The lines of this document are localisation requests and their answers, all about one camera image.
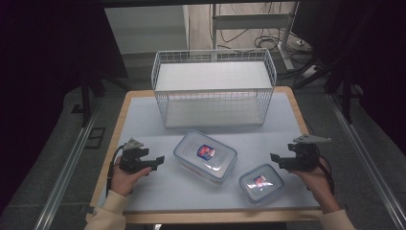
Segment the person's right hand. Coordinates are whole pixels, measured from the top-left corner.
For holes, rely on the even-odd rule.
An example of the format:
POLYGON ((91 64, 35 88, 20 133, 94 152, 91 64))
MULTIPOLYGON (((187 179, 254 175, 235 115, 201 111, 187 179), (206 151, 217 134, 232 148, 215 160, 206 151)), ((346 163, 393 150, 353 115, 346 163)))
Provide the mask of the person's right hand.
POLYGON ((319 158, 319 166, 312 172, 290 171, 301 178, 308 190, 312 192, 315 200, 320 204, 323 209, 332 209, 337 205, 335 197, 331 192, 327 175, 324 172, 329 171, 329 165, 325 158, 319 158))

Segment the black rectangular floor frame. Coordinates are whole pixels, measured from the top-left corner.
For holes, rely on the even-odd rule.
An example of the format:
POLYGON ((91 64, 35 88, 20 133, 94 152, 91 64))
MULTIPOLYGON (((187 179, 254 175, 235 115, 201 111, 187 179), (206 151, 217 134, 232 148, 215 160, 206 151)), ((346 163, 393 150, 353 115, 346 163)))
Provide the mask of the black rectangular floor frame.
POLYGON ((99 149, 102 145, 104 134, 104 127, 93 127, 87 137, 84 147, 90 150, 99 149))

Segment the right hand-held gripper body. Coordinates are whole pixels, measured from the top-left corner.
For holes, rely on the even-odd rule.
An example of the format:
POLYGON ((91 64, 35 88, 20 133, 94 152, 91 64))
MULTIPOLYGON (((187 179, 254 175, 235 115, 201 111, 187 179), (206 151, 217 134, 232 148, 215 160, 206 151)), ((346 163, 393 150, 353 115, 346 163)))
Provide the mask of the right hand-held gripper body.
POLYGON ((320 151, 318 144, 330 143, 331 139, 326 137, 303 134, 288 144, 288 149, 295 153, 287 168, 292 171, 311 172, 319 163, 320 151))

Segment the white wire shelf rack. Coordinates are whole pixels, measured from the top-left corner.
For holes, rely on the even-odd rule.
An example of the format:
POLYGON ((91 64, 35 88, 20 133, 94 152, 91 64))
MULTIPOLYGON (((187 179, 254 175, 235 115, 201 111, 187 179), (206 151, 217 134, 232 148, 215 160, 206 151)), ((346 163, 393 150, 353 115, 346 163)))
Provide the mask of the white wire shelf rack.
POLYGON ((266 49, 162 51, 151 73, 167 128, 260 126, 276 80, 266 49))

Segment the white board panel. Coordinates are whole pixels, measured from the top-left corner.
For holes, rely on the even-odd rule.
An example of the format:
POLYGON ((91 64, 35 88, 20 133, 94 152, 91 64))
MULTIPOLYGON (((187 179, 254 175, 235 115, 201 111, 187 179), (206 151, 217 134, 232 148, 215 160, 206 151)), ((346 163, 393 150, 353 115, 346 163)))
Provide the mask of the white board panel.
POLYGON ((189 48, 187 6, 108 8, 104 11, 121 54, 189 48))

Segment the white metal desk frame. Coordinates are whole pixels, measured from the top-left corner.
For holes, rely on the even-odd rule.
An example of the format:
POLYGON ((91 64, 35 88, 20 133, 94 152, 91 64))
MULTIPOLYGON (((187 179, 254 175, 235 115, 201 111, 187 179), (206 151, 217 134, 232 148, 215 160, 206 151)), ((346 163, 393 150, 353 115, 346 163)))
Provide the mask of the white metal desk frame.
POLYGON ((294 2, 287 13, 229 15, 218 14, 216 4, 212 4, 212 48, 217 48, 218 30, 284 29, 284 34, 282 39, 277 43, 277 48, 286 70, 291 71, 294 69, 294 66, 288 56, 286 47, 298 6, 299 2, 294 2))

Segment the aluminium floor rail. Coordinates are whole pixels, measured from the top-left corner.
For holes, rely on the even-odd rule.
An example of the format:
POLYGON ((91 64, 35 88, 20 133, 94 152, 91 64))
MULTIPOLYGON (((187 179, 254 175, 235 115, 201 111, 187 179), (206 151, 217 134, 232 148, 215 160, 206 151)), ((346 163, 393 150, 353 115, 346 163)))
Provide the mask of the aluminium floor rail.
POLYGON ((370 153, 360 139, 355 127, 353 126, 353 124, 349 123, 342 114, 342 106, 340 105, 339 101, 331 95, 327 95, 327 98, 334 110, 339 123, 348 136, 356 155, 359 157, 360 162, 364 170, 366 171, 366 174, 369 176, 376 192, 378 193, 381 201, 388 211, 389 216, 394 222, 396 229, 406 230, 406 212, 400 205, 398 199, 395 197, 395 194, 389 187, 381 172, 374 164, 370 153))
POLYGON ((81 157, 84 145, 90 135, 91 129, 94 126, 97 113, 101 104, 101 100, 95 100, 91 107, 91 115, 88 123, 80 130, 79 137, 77 138, 74 146, 68 154, 60 174, 54 184, 54 187, 45 202, 40 215, 34 225, 33 230, 49 230, 56 216, 57 209, 64 197, 70 180, 73 176, 75 168, 81 157))

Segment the small clear food container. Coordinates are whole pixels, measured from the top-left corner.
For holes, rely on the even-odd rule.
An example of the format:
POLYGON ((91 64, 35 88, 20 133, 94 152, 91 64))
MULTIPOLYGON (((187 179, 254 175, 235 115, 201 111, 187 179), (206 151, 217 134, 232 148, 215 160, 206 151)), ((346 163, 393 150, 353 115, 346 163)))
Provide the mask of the small clear food container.
POLYGON ((272 197, 284 185, 282 178, 269 164, 262 164, 243 174, 238 184, 247 200, 253 204, 272 197))

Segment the large clear food container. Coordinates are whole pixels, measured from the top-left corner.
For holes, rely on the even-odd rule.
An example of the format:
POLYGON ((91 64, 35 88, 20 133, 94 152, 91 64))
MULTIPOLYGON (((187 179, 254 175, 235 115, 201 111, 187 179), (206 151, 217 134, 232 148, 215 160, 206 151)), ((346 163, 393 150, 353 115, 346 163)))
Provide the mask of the large clear food container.
POLYGON ((237 151, 198 131, 189 130, 173 155, 186 168, 214 184, 222 184, 237 161, 237 151))

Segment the person's left hand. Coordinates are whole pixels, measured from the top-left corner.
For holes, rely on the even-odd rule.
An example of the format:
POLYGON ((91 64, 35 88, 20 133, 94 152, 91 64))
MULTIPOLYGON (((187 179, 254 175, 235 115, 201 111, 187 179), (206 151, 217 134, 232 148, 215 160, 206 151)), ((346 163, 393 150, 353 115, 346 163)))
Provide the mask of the person's left hand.
POLYGON ((128 196, 132 192, 135 183, 143 176, 147 176, 151 172, 151 168, 145 168, 136 173, 128 173, 120 168, 120 164, 121 156, 117 158, 113 166, 110 190, 121 196, 128 196))

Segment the light blue table mat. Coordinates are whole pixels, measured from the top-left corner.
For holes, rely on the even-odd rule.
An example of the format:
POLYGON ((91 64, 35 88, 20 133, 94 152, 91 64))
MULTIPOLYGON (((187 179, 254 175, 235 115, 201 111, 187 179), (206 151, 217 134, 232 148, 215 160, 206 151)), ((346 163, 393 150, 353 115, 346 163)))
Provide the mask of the light blue table mat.
POLYGON ((149 148, 149 158, 164 155, 166 159, 157 171, 135 185, 126 206, 128 212, 234 211, 257 207, 268 210, 310 209, 318 206, 301 179, 281 170, 270 158, 271 153, 291 156, 293 153, 287 145, 302 134, 286 93, 273 95, 262 126, 205 127, 201 131, 237 151, 237 161, 220 185, 185 168, 175 158, 175 146, 186 131, 164 128, 154 98, 132 98, 129 101, 119 142, 122 144, 134 138, 149 148), (276 170, 283 186, 273 196, 255 205, 247 200, 238 180, 262 164, 269 164, 276 170))

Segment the black metal stand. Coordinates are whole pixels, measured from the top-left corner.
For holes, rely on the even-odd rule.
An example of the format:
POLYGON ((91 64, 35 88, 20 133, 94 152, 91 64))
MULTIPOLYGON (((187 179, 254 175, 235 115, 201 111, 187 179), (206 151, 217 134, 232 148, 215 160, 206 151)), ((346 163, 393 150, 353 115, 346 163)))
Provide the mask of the black metal stand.
POLYGON ((338 88, 342 89, 341 92, 341 112, 349 124, 352 123, 350 116, 350 100, 351 100, 351 81, 349 74, 331 73, 324 86, 328 94, 335 93, 338 88))
POLYGON ((93 72, 82 74, 80 76, 80 90, 83 113, 83 121, 81 126, 86 127, 91 117, 90 92, 93 92, 94 96, 97 98, 103 97, 106 92, 102 84, 101 73, 93 72))

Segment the white power strip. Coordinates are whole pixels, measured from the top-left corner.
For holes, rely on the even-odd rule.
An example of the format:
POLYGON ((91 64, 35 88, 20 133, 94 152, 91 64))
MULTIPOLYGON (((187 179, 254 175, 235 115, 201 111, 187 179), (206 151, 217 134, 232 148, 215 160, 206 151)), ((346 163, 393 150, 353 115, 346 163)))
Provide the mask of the white power strip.
POLYGON ((317 65, 311 65, 307 70, 305 70, 302 73, 302 77, 304 79, 311 77, 312 75, 314 75, 317 71, 319 70, 319 67, 317 65))

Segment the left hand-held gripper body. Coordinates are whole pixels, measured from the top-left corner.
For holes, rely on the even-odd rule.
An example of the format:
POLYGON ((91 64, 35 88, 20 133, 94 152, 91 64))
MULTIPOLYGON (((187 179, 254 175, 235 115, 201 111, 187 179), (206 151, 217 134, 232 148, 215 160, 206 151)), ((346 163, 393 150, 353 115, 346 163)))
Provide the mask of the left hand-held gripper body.
POLYGON ((144 144, 130 138, 124 145, 120 168, 127 173, 137 173, 142 169, 150 168, 150 161, 143 161, 141 149, 144 144))

